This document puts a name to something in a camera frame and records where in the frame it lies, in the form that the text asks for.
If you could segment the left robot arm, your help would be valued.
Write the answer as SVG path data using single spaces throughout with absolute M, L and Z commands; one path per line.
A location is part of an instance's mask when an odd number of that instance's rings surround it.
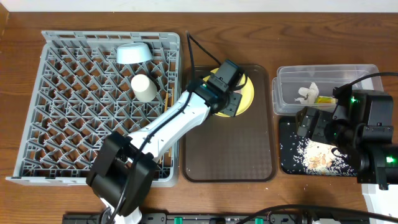
M 127 136 L 117 131 L 104 140 L 86 183 L 106 204 L 108 223 L 139 223 L 159 157 L 184 134 L 222 110 L 235 116 L 244 81 L 196 79 L 178 101 L 144 128 Z

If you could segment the yellow green snack wrapper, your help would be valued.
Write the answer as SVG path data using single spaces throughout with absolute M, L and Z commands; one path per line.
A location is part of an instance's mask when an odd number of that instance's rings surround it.
M 336 104 L 337 99 L 330 96 L 318 96 L 315 100 L 315 104 Z

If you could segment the white tissue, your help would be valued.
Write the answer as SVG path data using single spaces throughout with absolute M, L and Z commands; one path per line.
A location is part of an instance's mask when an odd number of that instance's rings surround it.
M 298 89 L 298 94 L 300 97 L 296 98 L 295 101 L 298 101 L 300 104 L 303 105 L 311 105 L 314 104 L 316 99 L 319 96 L 319 89 L 316 83 L 311 82 L 309 88 L 300 87 Z

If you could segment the yellow plate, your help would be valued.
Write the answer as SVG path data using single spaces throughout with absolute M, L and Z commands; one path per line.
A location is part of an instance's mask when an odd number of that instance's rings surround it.
M 215 68 L 211 71 L 211 73 L 215 73 L 217 71 L 218 71 L 218 68 Z M 210 77 L 210 75 L 205 75 L 202 79 L 207 82 L 209 77 Z M 254 86 L 252 84 L 251 79 L 246 74 L 243 74 L 243 77 L 240 79 L 240 82 L 238 85 L 243 85 L 244 81 L 245 81 L 244 79 L 247 79 L 247 82 L 244 85 L 244 87 L 242 87 L 242 89 L 240 89 L 240 90 L 234 91 L 235 93 L 239 93 L 242 95 L 237 112 L 235 114 L 236 116 L 244 113 L 250 107 L 250 105 L 254 99 Z M 224 114 L 222 112 L 218 112 L 215 115 L 224 117 L 224 118 L 230 117 L 227 114 Z

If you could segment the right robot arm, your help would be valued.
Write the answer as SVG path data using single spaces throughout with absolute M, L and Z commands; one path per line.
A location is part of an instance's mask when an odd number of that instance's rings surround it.
M 332 112 L 306 106 L 295 115 L 299 136 L 329 144 L 357 173 L 361 184 L 388 190 L 397 183 L 392 96 L 376 90 L 334 91 Z

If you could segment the cream cup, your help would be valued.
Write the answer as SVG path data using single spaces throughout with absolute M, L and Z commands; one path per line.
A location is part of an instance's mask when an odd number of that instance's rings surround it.
M 155 83 L 143 74 L 135 75 L 131 80 L 131 88 L 135 97 L 144 103 L 152 101 L 157 94 Z

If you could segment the light blue bowl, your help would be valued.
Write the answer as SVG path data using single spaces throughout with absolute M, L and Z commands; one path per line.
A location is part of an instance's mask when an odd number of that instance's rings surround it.
M 142 42 L 123 44 L 117 48 L 116 62 L 119 64 L 134 64 L 152 60 L 149 46 Z

